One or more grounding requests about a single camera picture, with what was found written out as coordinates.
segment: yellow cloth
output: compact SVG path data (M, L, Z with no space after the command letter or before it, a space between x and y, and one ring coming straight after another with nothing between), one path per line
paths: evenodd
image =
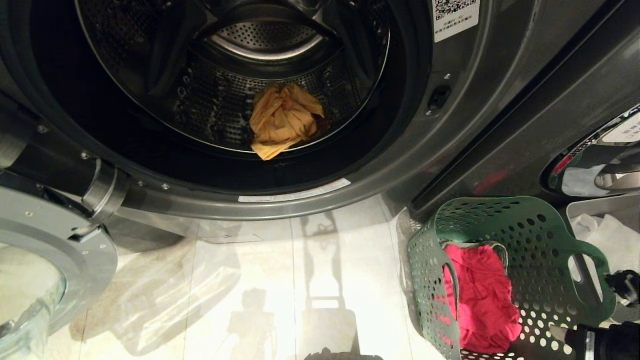
M271 84L255 96L249 121L255 133L251 148L271 160L317 131L313 114L324 118L320 102L294 83Z

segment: qr code sticker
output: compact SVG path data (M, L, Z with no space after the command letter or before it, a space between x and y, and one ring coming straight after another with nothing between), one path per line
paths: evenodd
M476 3L477 0L434 0L436 20L458 12Z

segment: perforated basket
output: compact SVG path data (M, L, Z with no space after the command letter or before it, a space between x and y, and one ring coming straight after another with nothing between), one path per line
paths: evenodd
M447 302L444 266L458 294L451 260L442 250L447 241L502 244L508 252L512 301L522 315L522 333L504 354L477 354L460 348L460 329ZM442 206L408 245L422 335L447 359L573 359L575 353L556 341L550 325L574 329L599 326L615 307L613 292L604 290L601 304L588 306L579 297L568 267L574 254L589 256L600 284L609 272L605 256L566 230L558 212L532 197L456 199Z

